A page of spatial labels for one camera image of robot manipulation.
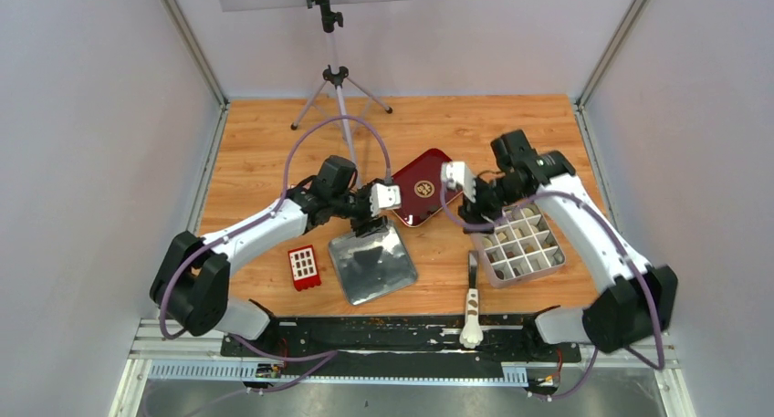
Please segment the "silver compartment tin box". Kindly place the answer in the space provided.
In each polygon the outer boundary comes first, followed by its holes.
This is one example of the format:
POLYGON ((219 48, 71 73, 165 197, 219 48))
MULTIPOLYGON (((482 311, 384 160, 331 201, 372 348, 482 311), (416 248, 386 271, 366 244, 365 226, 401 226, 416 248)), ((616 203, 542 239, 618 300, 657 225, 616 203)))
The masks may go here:
POLYGON ((533 203, 510 206, 506 220, 489 234, 472 234, 478 264, 497 289, 550 276, 566 256, 550 230, 547 217, 533 203))

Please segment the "red lacquer tray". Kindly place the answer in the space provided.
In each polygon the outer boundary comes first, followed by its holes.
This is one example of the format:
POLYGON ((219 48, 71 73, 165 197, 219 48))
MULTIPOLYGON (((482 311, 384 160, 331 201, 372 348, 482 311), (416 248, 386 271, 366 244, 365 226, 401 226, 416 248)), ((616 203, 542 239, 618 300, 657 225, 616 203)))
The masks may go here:
POLYGON ((403 166, 392 176, 400 187, 402 204, 393 210, 408 227, 418 227, 442 211, 439 191, 441 167, 451 158, 438 148, 431 148, 403 166))

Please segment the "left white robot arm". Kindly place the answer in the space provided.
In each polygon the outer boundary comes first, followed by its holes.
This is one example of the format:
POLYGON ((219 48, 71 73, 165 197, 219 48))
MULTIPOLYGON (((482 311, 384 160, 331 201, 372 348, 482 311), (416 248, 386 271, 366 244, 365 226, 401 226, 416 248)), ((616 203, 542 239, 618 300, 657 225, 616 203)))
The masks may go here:
POLYGON ((244 338, 258 356, 272 354, 279 331, 257 303, 230 297, 230 279, 271 248, 333 217, 349 221, 358 237, 381 230, 383 211, 401 204, 400 188, 392 179, 375 179, 355 189, 357 175, 353 162, 329 156, 317 174, 287 188, 261 212, 207 235, 179 233, 151 284, 150 299, 195 337, 216 330, 244 338))

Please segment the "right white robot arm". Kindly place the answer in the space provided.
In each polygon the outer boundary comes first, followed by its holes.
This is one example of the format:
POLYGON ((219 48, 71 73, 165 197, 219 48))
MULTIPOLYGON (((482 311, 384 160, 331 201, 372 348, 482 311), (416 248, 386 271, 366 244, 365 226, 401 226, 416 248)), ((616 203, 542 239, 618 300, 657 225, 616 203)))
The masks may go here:
POLYGON ((523 130, 490 143, 499 174, 485 180, 464 162, 446 162, 441 182, 463 192, 452 219, 467 234, 489 234, 509 206, 535 204, 547 215, 586 266, 598 296, 585 308, 552 308, 534 317, 521 347, 544 360, 559 343, 588 343, 610 354, 643 339, 663 346, 674 310, 678 278, 655 266, 612 226, 596 206, 574 166, 560 151, 540 153, 523 130))

